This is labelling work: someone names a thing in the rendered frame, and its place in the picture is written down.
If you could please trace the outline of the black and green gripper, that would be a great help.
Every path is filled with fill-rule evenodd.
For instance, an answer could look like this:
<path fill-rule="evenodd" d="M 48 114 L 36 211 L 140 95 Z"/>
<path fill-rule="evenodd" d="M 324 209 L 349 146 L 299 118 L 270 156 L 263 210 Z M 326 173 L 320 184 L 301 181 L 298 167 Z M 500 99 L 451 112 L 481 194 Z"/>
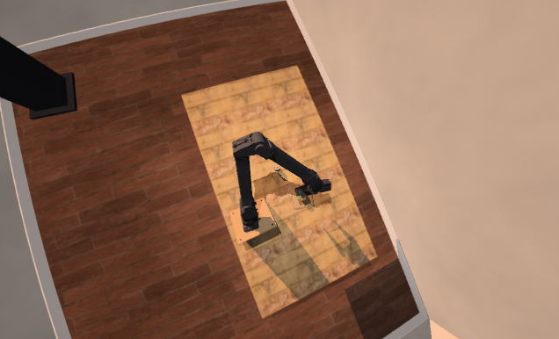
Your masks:
<path fill-rule="evenodd" d="M 309 195 L 309 194 L 307 193 L 307 188 L 306 188 L 306 191 L 303 191 L 302 188 L 301 188 L 301 186 L 300 186 L 300 187 L 294 188 L 294 190 L 295 190 L 295 193 L 296 193 L 296 196 L 297 196 L 298 199 L 299 199 L 299 198 L 307 197 L 307 196 Z M 300 192 L 299 192 L 299 191 L 300 191 Z M 300 195 L 300 194 L 301 194 L 301 195 Z"/>

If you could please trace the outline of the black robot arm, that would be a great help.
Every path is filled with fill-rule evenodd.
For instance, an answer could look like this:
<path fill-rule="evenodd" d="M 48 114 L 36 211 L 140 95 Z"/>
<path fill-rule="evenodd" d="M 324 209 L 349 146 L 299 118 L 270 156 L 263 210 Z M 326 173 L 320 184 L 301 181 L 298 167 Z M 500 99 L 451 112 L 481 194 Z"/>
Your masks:
<path fill-rule="evenodd" d="M 260 155 L 266 160 L 270 159 L 298 176 L 302 182 L 305 183 L 301 186 L 302 190 L 306 191 L 307 188 L 308 194 L 331 191 L 331 182 L 328 178 L 321 180 L 314 170 L 307 168 L 295 160 L 291 155 L 278 148 L 260 132 L 245 135 L 244 137 L 233 141 L 232 146 L 233 155 L 236 161 L 239 190 L 241 192 L 240 214 L 242 214 L 241 222 L 243 222 L 244 232 L 259 228 L 257 214 L 258 209 L 255 207 L 257 202 L 254 201 L 252 196 L 250 155 Z"/>

